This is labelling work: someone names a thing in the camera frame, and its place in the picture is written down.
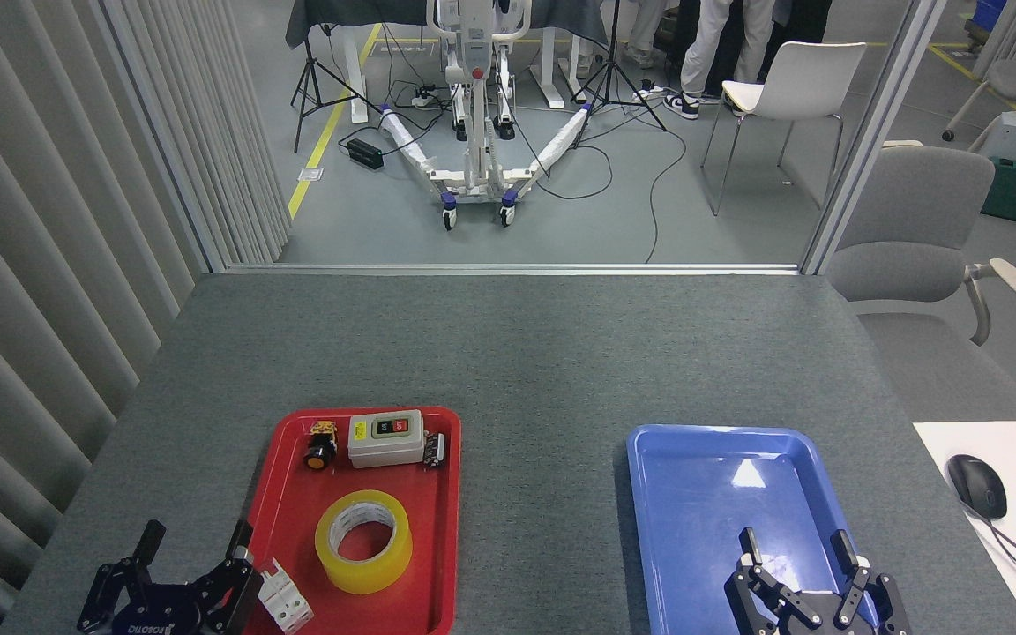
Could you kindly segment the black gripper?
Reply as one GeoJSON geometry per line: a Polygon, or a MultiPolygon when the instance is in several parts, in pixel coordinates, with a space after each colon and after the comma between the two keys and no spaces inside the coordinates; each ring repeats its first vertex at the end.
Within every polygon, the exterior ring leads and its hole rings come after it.
{"type": "Polygon", "coordinates": [[[910,634],[895,577],[872,573],[870,562],[858,556],[846,530],[836,530],[831,544],[847,587],[839,594],[834,614],[821,615],[821,624],[806,595],[790,590],[767,570],[754,530],[741,530],[738,541],[742,555],[723,588],[742,634],[910,634]],[[866,598],[878,615],[877,624],[858,612],[866,598]]]}
{"type": "Polygon", "coordinates": [[[250,523],[239,519],[225,558],[181,586],[153,584],[148,571],[165,533],[164,524],[148,521],[132,555],[98,567],[78,631],[112,624],[112,634],[242,634],[263,583],[249,552],[250,523]],[[128,604],[116,612],[121,594],[128,604]]]}

